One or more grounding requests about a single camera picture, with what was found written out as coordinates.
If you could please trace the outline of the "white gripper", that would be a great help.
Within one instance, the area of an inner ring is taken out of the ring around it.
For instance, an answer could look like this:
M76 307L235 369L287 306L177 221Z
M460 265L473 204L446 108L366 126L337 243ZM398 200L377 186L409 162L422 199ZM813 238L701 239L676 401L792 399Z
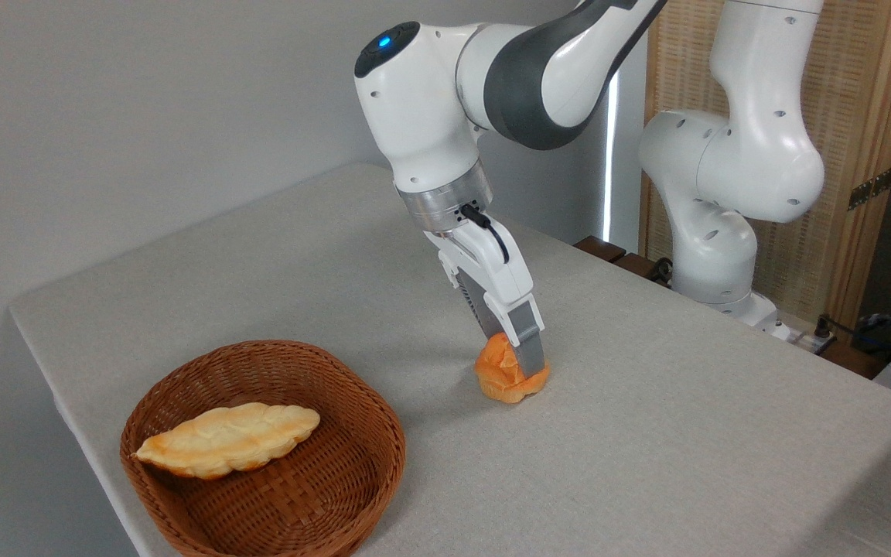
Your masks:
M452 231L424 235L439 250L449 281L463 294L484 336L490 339L508 326L522 373L540 374L547 363L544 324L535 314L531 273L509 230L494 219L486 228L466 220Z

